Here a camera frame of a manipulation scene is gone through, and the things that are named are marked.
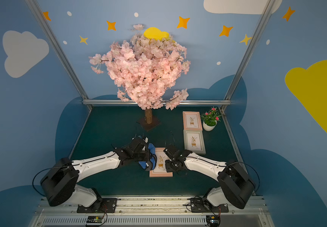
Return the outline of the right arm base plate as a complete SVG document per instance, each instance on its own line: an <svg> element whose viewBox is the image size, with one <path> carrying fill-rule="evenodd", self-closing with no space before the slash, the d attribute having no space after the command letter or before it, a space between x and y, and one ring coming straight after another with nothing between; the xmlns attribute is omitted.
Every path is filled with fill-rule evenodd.
<svg viewBox="0 0 327 227"><path fill-rule="evenodd" d="M189 211L193 213L213 213L213 214L221 214L228 213L229 208L228 204L221 204L219 206L212 205L208 200L201 197L192 197L189 199L189 203L187 205Z"/></svg>

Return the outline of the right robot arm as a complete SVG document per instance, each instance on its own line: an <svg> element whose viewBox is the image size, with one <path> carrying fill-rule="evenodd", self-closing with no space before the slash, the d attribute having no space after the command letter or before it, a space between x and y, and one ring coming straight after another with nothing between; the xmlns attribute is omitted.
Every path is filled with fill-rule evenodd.
<svg viewBox="0 0 327 227"><path fill-rule="evenodd" d="M255 192L256 184L240 162L214 161L190 150L180 151L173 145L163 151L169 158L165 161L168 172L196 171L219 183L218 188L209 190L204 196L203 202L207 206L218 207L229 203L242 210Z"/></svg>

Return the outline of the green picture frame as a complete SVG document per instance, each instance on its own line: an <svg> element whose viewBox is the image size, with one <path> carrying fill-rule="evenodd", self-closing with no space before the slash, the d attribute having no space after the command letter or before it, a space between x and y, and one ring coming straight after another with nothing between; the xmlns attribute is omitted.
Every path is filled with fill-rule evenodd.
<svg viewBox="0 0 327 227"><path fill-rule="evenodd" d="M206 154L204 137L202 131L184 130L184 146L186 150L190 150L199 155Z"/></svg>

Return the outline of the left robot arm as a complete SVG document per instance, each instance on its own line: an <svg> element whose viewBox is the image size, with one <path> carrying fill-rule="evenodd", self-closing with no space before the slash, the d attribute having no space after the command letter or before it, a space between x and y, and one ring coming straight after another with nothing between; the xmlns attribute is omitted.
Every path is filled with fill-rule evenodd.
<svg viewBox="0 0 327 227"><path fill-rule="evenodd" d="M51 207L76 204L98 209L102 200L100 194L93 188L78 185L78 182L132 162L138 163L145 171L155 168L155 146L148 143L147 137L134 138L130 144L101 156L82 160L60 159L40 181L43 195Z"/></svg>

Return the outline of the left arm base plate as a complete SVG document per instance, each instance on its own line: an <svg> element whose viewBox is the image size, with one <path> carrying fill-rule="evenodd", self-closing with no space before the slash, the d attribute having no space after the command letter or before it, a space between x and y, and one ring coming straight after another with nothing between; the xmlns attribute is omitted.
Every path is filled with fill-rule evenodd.
<svg viewBox="0 0 327 227"><path fill-rule="evenodd" d="M79 205L77 213L114 213L117 206L117 198L98 198L89 207Z"/></svg>

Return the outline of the blue and grey cloth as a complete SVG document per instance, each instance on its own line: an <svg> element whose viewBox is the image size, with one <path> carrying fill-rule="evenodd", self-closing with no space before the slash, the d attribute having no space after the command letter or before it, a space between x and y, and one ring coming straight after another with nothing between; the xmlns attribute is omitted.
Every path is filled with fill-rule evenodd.
<svg viewBox="0 0 327 227"><path fill-rule="evenodd" d="M138 163L145 171L151 171L155 169L157 164L157 156L155 154L155 146L153 144L148 144L148 159L139 161Z"/></svg>

